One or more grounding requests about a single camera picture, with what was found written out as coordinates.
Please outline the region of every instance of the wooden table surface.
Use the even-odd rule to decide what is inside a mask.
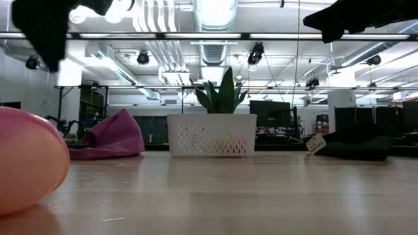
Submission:
[[[0,218],[0,234],[416,235],[418,160],[155,152],[74,161],[66,182],[39,206]]]

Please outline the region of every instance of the black bean bag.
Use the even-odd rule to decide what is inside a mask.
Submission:
[[[373,123],[336,131],[323,138],[327,146],[316,155],[364,161],[386,160],[391,141],[386,132]]]

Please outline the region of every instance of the potted plant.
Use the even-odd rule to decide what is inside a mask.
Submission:
[[[232,68],[224,74],[219,91],[211,82],[204,83],[203,88],[195,87],[195,92],[207,114],[167,116],[171,155],[253,155],[257,116],[234,114],[248,91],[241,93],[242,84],[234,87]]]

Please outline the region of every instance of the white plastic basket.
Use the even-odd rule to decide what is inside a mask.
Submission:
[[[168,115],[173,157],[249,157],[254,154],[255,114]]]

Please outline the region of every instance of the pink bean bag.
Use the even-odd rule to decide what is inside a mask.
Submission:
[[[0,215],[37,204],[64,182],[69,165],[67,145],[49,121],[0,107]]]
[[[72,160],[133,157],[145,151],[141,129],[125,109],[91,128],[82,140],[85,149],[70,149]]]

